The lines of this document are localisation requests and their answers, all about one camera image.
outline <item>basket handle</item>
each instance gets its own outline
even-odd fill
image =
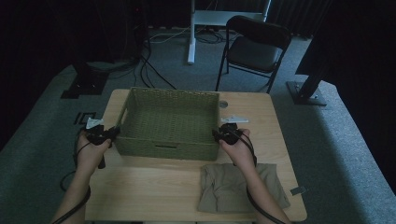
[[[163,148],[163,149],[177,149],[178,145],[180,145],[180,143],[157,142],[157,141],[152,141],[152,144],[156,148]]]

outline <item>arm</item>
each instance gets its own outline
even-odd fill
[[[59,217],[66,214],[77,204],[79,204],[87,193],[91,175],[95,172],[96,167],[99,165],[103,154],[106,149],[110,146],[110,139],[107,139],[102,145],[96,146],[89,144],[90,142],[85,136],[84,132],[81,132],[78,139],[77,150],[81,151],[78,153],[78,165],[75,176],[64,195],[64,198],[59,206],[55,216],[51,222],[54,222]],[[69,217],[63,223],[84,223],[85,222],[85,204],[71,217]]]
[[[249,136],[249,134],[249,130],[244,130],[244,135]],[[268,191],[268,188],[261,180],[260,175],[254,166],[253,157],[248,147],[242,141],[238,141],[232,146],[228,145],[223,140],[219,140],[219,143],[223,150],[230,156],[233,163],[239,168],[239,170],[241,170],[247,181],[247,188],[259,207],[271,216],[276,217],[285,223],[290,223],[289,218],[286,216],[283,209],[279,207]],[[273,223],[258,211],[255,211],[255,213],[258,223]]]

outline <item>folded cloth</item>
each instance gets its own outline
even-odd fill
[[[257,164],[257,171],[280,207],[290,206],[276,174],[276,164]],[[209,213],[253,212],[247,196],[247,183],[240,170],[230,163],[202,167],[202,196],[198,211]]]

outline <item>chair backrest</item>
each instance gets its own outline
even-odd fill
[[[234,30],[252,41],[282,50],[286,50],[291,41],[291,33],[285,27],[245,16],[233,16],[227,21],[226,27],[227,30]]]

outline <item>tabletop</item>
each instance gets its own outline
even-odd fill
[[[104,114],[105,128],[116,124],[129,90],[114,90]],[[239,128],[250,129],[250,139],[258,163],[277,164],[277,175],[290,207],[284,209],[292,221],[306,219],[289,153],[276,117],[271,96],[266,93],[220,92],[228,106],[219,111],[220,118],[232,115],[249,120]],[[121,156],[117,146],[105,153],[106,168],[97,170],[91,179],[92,196],[87,202],[87,220],[114,221],[253,221],[254,214],[211,214],[199,212],[201,167],[210,163],[230,163],[219,150],[216,161]]]

